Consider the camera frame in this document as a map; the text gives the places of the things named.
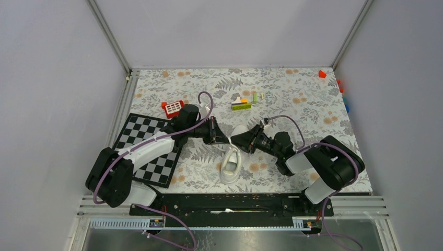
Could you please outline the white sneaker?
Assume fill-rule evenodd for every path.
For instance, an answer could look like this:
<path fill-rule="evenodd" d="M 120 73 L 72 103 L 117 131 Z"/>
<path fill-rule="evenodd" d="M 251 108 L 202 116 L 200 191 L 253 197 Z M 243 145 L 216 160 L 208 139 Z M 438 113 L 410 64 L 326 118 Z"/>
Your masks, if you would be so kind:
<path fill-rule="evenodd" d="M 247 154 L 231 143 L 231 136 L 248 131 L 245 125 L 238 125 L 229 137 L 229 145 L 225 147 L 225 154 L 220 163 L 219 179 L 225 185 L 234 184 L 240 176 Z"/>

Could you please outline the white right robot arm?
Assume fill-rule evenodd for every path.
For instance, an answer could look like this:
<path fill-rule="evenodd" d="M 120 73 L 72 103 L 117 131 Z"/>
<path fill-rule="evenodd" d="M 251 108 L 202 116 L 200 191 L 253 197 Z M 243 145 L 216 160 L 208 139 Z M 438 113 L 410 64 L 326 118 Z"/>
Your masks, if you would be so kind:
<path fill-rule="evenodd" d="M 231 142 L 245 153 L 256 150 L 268 153 L 276 158 L 276 167 L 286 176 L 292 176 L 313 168 L 319 175 L 303 192 L 300 210 L 306 215 L 313 215 L 320 209 L 320 202 L 355 182 L 365 170 L 363 160 L 335 137 L 328 135 L 301 152 L 294 150 L 288 132 L 278 132 L 269 137 L 262 125 L 233 135 Z"/>

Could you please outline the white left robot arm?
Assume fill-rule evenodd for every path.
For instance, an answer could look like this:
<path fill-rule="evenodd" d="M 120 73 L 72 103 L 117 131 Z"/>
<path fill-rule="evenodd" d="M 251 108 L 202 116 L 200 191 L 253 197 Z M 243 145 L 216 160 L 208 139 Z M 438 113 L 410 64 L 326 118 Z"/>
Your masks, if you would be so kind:
<path fill-rule="evenodd" d="M 154 189 L 133 180 L 133 174 L 152 160 L 200 138 L 207 145 L 229 144 L 214 116 L 201 116 L 200 108 L 184 105 L 178 115 L 150 138 L 118 151 L 103 149 L 90 171 L 85 186 L 93 192 L 96 204 L 116 208 L 124 203 L 140 204 L 150 215 L 162 208 Z"/>

